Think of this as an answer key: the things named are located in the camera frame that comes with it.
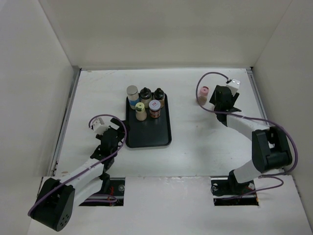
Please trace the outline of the pink cap spice bottle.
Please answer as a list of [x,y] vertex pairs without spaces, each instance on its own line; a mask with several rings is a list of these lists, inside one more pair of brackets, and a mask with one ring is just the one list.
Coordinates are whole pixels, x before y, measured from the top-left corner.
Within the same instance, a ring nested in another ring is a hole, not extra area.
[[198,93],[197,101],[199,105],[204,106],[207,103],[209,94],[209,88],[207,86],[202,86]]

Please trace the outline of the yellow cap spice bottle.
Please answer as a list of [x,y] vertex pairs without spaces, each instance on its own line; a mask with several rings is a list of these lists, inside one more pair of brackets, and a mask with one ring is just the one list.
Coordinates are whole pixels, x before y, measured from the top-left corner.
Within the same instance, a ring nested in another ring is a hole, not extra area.
[[147,118],[144,103],[138,102],[135,105],[135,117],[138,121],[144,121]]

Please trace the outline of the silver cap blue label bottle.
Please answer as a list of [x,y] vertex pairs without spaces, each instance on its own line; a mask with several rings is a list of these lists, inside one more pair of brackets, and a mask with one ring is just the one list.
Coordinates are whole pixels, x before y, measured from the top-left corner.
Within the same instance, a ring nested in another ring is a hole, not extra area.
[[128,86],[127,95],[128,95],[129,106],[133,110],[135,110],[136,104],[140,101],[137,86],[135,85]]

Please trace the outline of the white lid red logo jar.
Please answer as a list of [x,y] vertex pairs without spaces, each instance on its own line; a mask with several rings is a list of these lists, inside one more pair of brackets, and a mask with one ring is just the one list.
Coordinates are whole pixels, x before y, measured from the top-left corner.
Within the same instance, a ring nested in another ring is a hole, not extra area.
[[150,117],[159,118],[161,110],[161,103],[158,100],[151,100],[149,103]]

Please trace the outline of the black cap spice bottle front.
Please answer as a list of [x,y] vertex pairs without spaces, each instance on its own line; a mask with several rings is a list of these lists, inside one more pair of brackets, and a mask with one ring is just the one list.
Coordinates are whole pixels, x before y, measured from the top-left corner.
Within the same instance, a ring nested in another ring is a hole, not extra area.
[[149,103],[152,100],[152,92],[149,88],[144,87],[140,93],[139,93],[139,97],[140,97],[140,102],[144,104],[145,108],[149,108]]

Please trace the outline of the black cap spice bottle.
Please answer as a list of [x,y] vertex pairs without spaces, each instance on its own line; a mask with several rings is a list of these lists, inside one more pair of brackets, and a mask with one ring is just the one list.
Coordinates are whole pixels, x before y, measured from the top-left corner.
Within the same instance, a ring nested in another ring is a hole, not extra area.
[[161,88],[157,88],[153,95],[155,100],[163,100],[165,98],[165,93]]
[[140,102],[144,104],[145,108],[149,108],[149,103],[152,100],[152,92],[149,88],[144,87],[140,93],[139,93],[139,97],[140,97]]

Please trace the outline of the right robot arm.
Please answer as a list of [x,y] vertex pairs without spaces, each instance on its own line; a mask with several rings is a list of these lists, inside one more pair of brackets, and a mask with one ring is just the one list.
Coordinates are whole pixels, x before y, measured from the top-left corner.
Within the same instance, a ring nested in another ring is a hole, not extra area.
[[217,85],[210,103],[214,105],[217,120],[234,129],[251,141],[251,160],[230,171],[227,188],[231,193],[239,193],[245,183],[273,169],[292,163],[292,155],[285,132],[277,126],[257,123],[256,120],[240,114],[234,107],[239,93],[233,93],[228,86]]

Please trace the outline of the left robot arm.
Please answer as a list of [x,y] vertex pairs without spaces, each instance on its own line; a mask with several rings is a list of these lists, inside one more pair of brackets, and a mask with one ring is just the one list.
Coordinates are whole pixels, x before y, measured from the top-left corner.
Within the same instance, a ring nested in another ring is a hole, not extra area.
[[69,222],[73,209],[83,203],[114,204],[118,199],[108,193],[110,176],[107,171],[126,142],[129,125],[125,120],[110,115],[117,128],[102,123],[103,115],[89,121],[100,144],[90,158],[78,169],[59,179],[48,178],[42,185],[35,204],[28,212],[33,220],[61,231]]

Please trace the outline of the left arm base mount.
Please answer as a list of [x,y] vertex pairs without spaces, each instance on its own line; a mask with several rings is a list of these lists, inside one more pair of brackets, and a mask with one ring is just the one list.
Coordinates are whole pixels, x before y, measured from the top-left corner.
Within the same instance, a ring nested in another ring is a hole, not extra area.
[[126,178],[112,178],[103,173],[99,179],[102,181],[100,190],[92,194],[80,207],[114,207],[124,205]]

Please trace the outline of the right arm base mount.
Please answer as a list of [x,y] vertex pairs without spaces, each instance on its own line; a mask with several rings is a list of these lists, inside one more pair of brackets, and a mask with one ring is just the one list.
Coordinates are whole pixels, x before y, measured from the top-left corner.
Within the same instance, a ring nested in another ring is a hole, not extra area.
[[211,193],[215,206],[258,206],[253,180],[238,183],[233,170],[226,178],[211,179]]

